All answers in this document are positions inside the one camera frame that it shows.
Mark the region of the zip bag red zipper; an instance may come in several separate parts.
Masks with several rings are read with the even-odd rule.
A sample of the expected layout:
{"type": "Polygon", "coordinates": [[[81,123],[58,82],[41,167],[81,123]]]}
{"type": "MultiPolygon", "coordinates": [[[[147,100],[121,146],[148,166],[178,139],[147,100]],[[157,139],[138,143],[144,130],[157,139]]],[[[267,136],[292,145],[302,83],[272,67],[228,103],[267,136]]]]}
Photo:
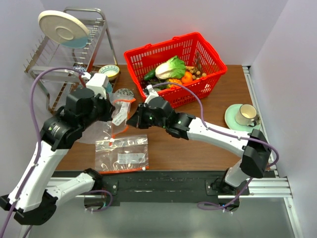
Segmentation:
{"type": "Polygon", "coordinates": [[[112,140],[116,135],[125,132],[128,128],[126,122],[129,118],[130,107],[136,99],[132,96],[120,96],[112,101],[115,110],[112,113],[112,121],[97,121],[83,132],[78,140],[80,143],[95,144],[96,141],[112,140]]]}

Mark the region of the toy napa cabbage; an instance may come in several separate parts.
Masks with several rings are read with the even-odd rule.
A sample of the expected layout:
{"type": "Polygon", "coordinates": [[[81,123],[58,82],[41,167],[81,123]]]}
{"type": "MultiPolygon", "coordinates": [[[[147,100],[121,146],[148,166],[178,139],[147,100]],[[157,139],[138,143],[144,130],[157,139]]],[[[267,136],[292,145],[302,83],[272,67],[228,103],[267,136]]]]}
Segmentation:
{"type": "Polygon", "coordinates": [[[158,79],[169,79],[175,78],[180,79],[185,75],[186,66],[185,62],[178,56],[174,56],[166,62],[160,64],[156,68],[156,78],[158,79]]]}

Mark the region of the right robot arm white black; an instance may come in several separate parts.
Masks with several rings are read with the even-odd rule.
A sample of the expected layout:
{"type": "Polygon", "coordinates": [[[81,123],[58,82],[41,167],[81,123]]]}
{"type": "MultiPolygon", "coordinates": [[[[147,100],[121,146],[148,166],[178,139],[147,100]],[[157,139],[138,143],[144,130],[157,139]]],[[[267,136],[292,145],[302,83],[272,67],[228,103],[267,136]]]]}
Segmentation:
{"type": "Polygon", "coordinates": [[[140,103],[127,124],[138,129],[160,127],[172,137],[205,142],[240,157],[227,169],[220,182],[222,192],[227,195],[233,194],[246,179],[263,178],[271,154],[261,131],[254,129],[248,133],[204,122],[193,115],[175,111],[162,97],[140,103]]]}

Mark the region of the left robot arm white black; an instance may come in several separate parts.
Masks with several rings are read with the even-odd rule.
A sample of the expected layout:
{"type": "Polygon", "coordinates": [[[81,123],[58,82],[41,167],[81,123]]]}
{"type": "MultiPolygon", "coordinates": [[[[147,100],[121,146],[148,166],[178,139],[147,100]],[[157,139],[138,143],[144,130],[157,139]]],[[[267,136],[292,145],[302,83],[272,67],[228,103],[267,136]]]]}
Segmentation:
{"type": "Polygon", "coordinates": [[[67,95],[66,103],[45,121],[40,143],[16,188],[0,198],[5,211],[14,212],[21,225],[39,226],[48,221],[58,206],[82,193],[98,194],[103,177],[86,169],[74,179],[47,188],[56,167],[75,141],[96,121],[111,121],[114,106],[104,87],[87,86],[67,95]]]}

